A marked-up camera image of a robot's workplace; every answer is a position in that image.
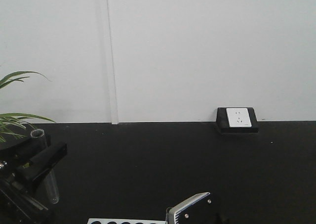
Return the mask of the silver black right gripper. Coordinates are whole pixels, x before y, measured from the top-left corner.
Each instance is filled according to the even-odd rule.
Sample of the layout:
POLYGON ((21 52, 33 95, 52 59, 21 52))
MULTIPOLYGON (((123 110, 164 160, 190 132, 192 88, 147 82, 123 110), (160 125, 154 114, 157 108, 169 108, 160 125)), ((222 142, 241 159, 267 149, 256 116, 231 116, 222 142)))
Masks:
POLYGON ((167 224, 228 224, 230 219, 221 213, 221 199, 211 192, 195 194, 166 209, 167 224))

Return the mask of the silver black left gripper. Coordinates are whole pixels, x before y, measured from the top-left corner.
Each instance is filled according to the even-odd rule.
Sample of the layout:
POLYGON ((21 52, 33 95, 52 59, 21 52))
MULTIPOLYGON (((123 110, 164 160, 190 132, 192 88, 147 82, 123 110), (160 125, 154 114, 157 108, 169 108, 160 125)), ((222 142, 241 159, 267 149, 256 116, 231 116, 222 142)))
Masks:
POLYGON ((46 148, 36 138, 23 138, 0 144, 0 202, 17 224, 44 224, 51 210, 28 192, 36 192, 54 166, 67 155, 67 144, 59 142, 46 148), (10 160, 22 160, 15 176, 6 173, 10 160))

